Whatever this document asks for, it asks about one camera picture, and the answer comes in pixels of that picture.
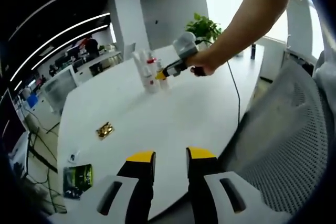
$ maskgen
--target office chair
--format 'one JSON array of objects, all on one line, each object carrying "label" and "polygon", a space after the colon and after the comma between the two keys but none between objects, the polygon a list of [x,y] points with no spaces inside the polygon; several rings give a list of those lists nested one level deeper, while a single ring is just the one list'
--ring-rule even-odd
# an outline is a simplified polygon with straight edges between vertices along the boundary
[{"label": "office chair", "polygon": [[77,81],[74,68],[72,65],[69,65],[48,80],[41,87],[41,92],[48,100],[52,109],[61,115],[68,94],[78,86],[79,82]]},{"label": "office chair", "polygon": [[333,141],[325,95],[301,66],[288,61],[244,115],[221,155],[222,167],[259,189],[273,210],[294,215],[320,182]]},{"label": "office chair", "polygon": [[123,61],[132,59],[132,53],[135,50],[135,42],[124,47]]}]

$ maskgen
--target green leaves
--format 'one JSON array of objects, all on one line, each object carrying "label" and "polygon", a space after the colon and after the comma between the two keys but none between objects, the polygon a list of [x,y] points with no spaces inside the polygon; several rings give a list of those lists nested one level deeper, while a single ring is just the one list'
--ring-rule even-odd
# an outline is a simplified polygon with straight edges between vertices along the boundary
[{"label": "green leaves", "polygon": [[194,19],[195,21],[187,23],[185,30],[193,33],[197,38],[216,40],[222,33],[222,29],[217,28],[217,24],[207,17],[195,13]]}]

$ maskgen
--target potted plant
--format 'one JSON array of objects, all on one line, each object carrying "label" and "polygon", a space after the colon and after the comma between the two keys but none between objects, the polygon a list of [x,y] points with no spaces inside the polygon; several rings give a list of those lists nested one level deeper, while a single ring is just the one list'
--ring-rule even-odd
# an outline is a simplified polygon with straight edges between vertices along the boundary
[{"label": "potted plant", "polygon": [[185,30],[192,32],[196,36],[196,44],[200,44],[202,40],[214,42],[222,33],[222,29],[217,23],[198,13],[194,14],[194,21],[190,21]]}]

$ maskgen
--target hand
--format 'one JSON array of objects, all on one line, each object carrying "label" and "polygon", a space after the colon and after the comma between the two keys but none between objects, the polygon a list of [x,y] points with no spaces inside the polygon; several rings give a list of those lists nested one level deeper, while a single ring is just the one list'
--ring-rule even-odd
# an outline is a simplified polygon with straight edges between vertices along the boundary
[{"label": "hand", "polygon": [[[219,65],[216,63],[216,57],[214,56],[210,48],[204,51],[200,51],[196,55],[189,57],[186,60],[186,64],[187,66],[202,67],[204,73],[207,76],[212,75],[215,72],[215,70],[219,67]],[[192,67],[190,71],[195,74],[194,67]]]}]

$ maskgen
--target ceiling light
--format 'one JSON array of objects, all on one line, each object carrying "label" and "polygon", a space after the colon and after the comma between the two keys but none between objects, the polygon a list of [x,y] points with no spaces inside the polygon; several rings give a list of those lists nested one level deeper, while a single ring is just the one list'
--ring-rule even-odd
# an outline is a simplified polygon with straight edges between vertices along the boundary
[{"label": "ceiling light", "polygon": [[84,23],[86,23],[86,22],[89,22],[89,21],[91,21],[91,20],[94,20],[94,19],[97,19],[97,18],[101,18],[101,17],[104,17],[104,16],[108,16],[108,15],[110,15],[110,13],[105,13],[105,14],[101,14],[101,15],[98,15],[98,16],[96,16],[96,17],[93,17],[93,18],[89,18],[89,19],[87,19],[87,20],[84,20],[84,21],[82,21],[82,22],[80,22],[80,23],[78,23],[78,24],[76,24],[76,25],[74,25],[74,26],[71,26],[71,27],[69,27],[69,28],[67,28],[67,29],[65,29],[64,31],[62,31],[62,32],[60,32],[59,34],[57,34],[57,35],[55,35],[55,36],[53,36],[53,38],[51,38],[51,39],[49,39],[47,42],[45,42],[43,45],[41,45],[39,48],[37,48],[22,64],[21,64],[21,66],[15,71],[15,73],[13,74],[13,76],[12,76],[12,78],[11,78],[11,81],[13,81],[13,79],[16,77],[16,75],[17,75],[17,73],[19,73],[19,71],[21,70],[21,68],[32,58],[32,56],[34,56],[38,51],[40,51],[45,45],[47,45],[48,43],[50,43],[51,41],[53,41],[54,39],[56,39],[58,36],[60,36],[60,35],[62,35],[62,34],[64,34],[64,33],[66,33],[67,31],[69,31],[69,30],[71,30],[71,29],[73,29],[73,28],[75,28],[75,27],[77,27],[77,26],[80,26],[80,25],[82,25],[82,24],[84,24]]},{"label": "ceiling light", "polygon": [[21,83],[22,83],[22,81],[20,81],[19,82],[19,84],[18,85],[16,85],[16,87],[15,87],[15,89],[14,89],[14,91],[16,91],[17,90],[17,88],[21,85]]},{"label": "ceiling light", "polygon": [[86,35],[86,34],[90,34],[90,33],[94,32],[94,31],[97,31],[97,30],[99,30],[99,29],[105,28],[105,27],[107,27],[107,26],[108,26],[108,25],[100,26],[100,27],[95,28],[95,29],[93,29],[93,30],[91,30],[91,31],[87,31],[86,33],[83,33],[83,34],[77,36],[76,38],[73,38],[73,39],[69,40],[68,42],[65,42],[63,45],[59,46],[59,47],[56,48],[55,50],[53,50],[53,51],[51,51],[50,53],[48,53],[45,57],[43,57],[42,60],[40,60],[40,61],[39,61],[35,66],[33,66],[31,69],[34,70],[38,65],[40,65],[40,63],[41,63],[42,61],[44,61],[45,59],[47,59],[50,55],[52,55],[52,54],[53,54],[54,52],[56,52],[57,50],[61,49],[63,46],[66,46],[67,44],[73,42],[73,41],[76,40],[76,39],[79,39],[79,38],[83,37],[83,36]]}]

